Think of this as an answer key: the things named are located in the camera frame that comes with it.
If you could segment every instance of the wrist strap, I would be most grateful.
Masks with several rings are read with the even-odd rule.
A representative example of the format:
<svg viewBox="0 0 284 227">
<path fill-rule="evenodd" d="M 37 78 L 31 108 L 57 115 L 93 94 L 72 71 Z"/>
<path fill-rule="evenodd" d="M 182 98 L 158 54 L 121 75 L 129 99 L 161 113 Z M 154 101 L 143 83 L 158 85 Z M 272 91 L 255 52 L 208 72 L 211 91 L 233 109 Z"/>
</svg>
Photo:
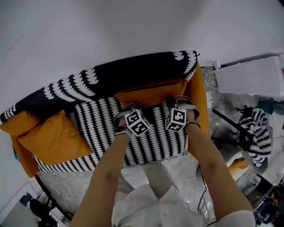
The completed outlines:
<svg viewBox="0 0 284 227">
<path fill-rule="evenodd" d="M 189 124 L 195 124 L 195 125 L 197 125 L 201 129 L 200 125 L 198 123 L 196 123 L 195 121 L 188 121 L 188 122 L 186 122 L 185 125 L 187 126 Z"/>
</svg>

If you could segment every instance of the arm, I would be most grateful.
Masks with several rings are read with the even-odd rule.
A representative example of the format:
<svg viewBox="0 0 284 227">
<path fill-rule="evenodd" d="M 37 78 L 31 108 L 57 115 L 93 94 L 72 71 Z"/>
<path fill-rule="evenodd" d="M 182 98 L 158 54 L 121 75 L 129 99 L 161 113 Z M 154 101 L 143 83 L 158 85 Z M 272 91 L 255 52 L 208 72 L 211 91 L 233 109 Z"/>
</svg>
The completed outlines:
<svg viewBox="0 0 284 227">
<path fill-rule="evenodd" d="M 71 227 L 110 227 L 118 178 L 130 138 L 118 135 L 96 166 Z"/>
<path fill-rule="evenodd" d="M 194 121 L 194 114 L 188 111 L 187 121 Z M 208 186 L 217 220 L 236 211 L 252 207 L 233 180 L 223 156 L 215 144 L 195 124 L 188 124 L 190 153 L 198 160 L 202 175 Z"/>
</svg>

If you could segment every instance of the chair leg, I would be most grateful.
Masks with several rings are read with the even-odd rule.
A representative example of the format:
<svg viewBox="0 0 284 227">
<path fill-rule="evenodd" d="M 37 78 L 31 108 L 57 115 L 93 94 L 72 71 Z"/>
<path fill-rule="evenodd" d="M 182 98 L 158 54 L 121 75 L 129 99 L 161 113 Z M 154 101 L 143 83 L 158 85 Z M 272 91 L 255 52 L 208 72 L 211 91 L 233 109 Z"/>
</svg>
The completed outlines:
<svg viewBox="0 0 284 227">
<path fill-rule="evenodd" d="M 226 122 L 228 122 L 231 126 L 233 126 L 234 128 L 236 128 L 237 130 L 241 131 L 243 134 L 245 134 L 245 136 L 247 138 L 252 138 L 252 134 L 250 134 L 247 130 L 245 130 L 242 126 L 240 126 L 239 124 L 233 122 L 231 119 L 227 118 L 225 115 L 221 114 L 220 112 L 218 112 L 215 109 L 212 109 L 212 112 L 217 114 L 219 117 L 221 117 L 223 120 L 225 120 Z"/>
<path fill-rule="evenodd" d="M 224 138 L 218 138 L 218 137 L 211 137 L 211 140 L 223 143 L 223 144 L 230 144 L 233 146 L 238 146 L 238 147 L 243 147 L 244 143 L 241 142 L 237 142 L 237 141 L 232 141 L 232 140 L 228 140 L 228 139 L 224 139 Z"/>
</svg>

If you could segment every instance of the hand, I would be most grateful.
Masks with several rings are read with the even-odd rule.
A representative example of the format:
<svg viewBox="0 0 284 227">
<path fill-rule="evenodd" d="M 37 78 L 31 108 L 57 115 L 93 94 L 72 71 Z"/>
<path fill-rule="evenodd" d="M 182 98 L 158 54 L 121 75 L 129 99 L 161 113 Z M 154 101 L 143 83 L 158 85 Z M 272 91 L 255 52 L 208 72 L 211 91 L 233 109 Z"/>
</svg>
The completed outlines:
<svg viewBox="0 0 284 227">
<path fill-rule="evenodd" d="M 119 119 L 119 123 L 118 123 L 118 126 L 122 126 L 122 125 L 127 125 L 124 116 L 122 116 L 122 117 Z"/>
<path fill-rule="evenodd" d="M 180 97 L 180 96 L 176 97 L 176 99 L 177 99 L 177 100 L 187 100 L 186 98 Z M 186 111 L 186 122 L 195 121 L 195 120 L 194 120 L 194 117 L 195 117 L 195 114 L 194 114 L 193 110 L 187 110 L 187 111 Z"/>
</svg>

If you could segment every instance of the floor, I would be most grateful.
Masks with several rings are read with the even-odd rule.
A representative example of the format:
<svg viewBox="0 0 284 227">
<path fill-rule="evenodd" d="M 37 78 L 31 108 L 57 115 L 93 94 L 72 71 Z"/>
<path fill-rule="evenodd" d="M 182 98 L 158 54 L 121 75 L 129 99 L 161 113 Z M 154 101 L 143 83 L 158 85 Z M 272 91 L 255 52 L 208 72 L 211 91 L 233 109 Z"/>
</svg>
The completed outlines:
<svg viewBox="0 0 284 227">
<path fill-rule="evenodd" d="M 211 80 L 210 85 L 215 86 L 216 84 L 214 83 L 216 83 L 216 81 L 214 81 L 214 77 L 212 77 Z M 211 88 L 209 88 L 209 90 L 212 92 L 212 96 L 217 99 L 218 91 Z M 213 102 L 212 107 L 232 120 L 238 121 L 240 113 L 237 112 L 236 107 L 242 108 L 242 105 L 256 106 L 259 99 L 258 96 L 221 94 L 218 99 L 220 102 Z M 270 125 L 274 129 L 271 161 L 277 157 L 279 152 L 284 151 L 283 124 L 284 116 L 278 114 L 270 116 Z M 214 135 L 220 133 L 228 134 L 228 132 L 232 130 L 228 123 L 212 113 L 212 108 L 209 109 L 209 126 L 211 135 L 213 133 Z M 228 151 L 239 151 L 238 148 L 236 149 L 229 145 L 219 147 L 219 149 L 224 154 Z M 197 211 L 204 189 L 200 176 L 196 176 L 197 161 L 189 154 L 163 161 L 163 164 L 173 177 L 189 208 L 192 211 Z M 125 179 L 129 181 L 134 188 L 147 183 L 147 178 L 141 167 L 125 168 L 122 170 L 122 173 Z M 39 176 L 62 208 L 74 214 L 87 190 L 92 172 L 40 172 Z M 206 218 L 214 217 L 213 205 L 208 192 L 201 201 L 201 207 L 202 213 Z"/>
</svg>

